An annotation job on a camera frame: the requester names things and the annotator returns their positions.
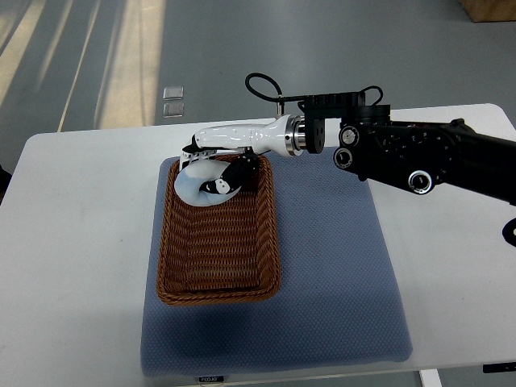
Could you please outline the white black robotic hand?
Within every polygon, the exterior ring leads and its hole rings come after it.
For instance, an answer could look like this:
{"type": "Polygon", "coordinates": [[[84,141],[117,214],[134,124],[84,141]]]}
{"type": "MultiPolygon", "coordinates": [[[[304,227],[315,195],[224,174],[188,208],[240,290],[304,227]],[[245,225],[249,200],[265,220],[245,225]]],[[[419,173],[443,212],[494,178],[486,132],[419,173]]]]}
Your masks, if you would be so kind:
{"type": "Polygon", "coordinates": [[[227,196],[235,193],[257,173],[259,155],[275,152],[299,156],[306,147],[304,119],[282,115],[269,124],[231,124],[201,129],[182,148],[179,169],[188,173],[205,160],[213,161],[217,152],[231,150],[239,156],[222,172],[200,184],[199,190],[227,196]]]}

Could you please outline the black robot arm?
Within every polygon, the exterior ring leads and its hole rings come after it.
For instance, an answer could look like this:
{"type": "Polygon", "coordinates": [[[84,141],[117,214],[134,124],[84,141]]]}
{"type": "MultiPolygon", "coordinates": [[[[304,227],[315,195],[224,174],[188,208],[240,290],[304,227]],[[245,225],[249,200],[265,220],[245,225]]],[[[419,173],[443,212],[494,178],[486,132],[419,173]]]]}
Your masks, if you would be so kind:
{"type": "Polygon", "coordinates": [[[293,144],[320,153],[326,119],[339,119],[333,161],[361,181],[372,179],[424,195],[449,184],[515,203],[515,143],[476,133],[463,119],[449,123],[393,121],[390,107],[365,102],[364,90],[301,98],[293,144]]]}

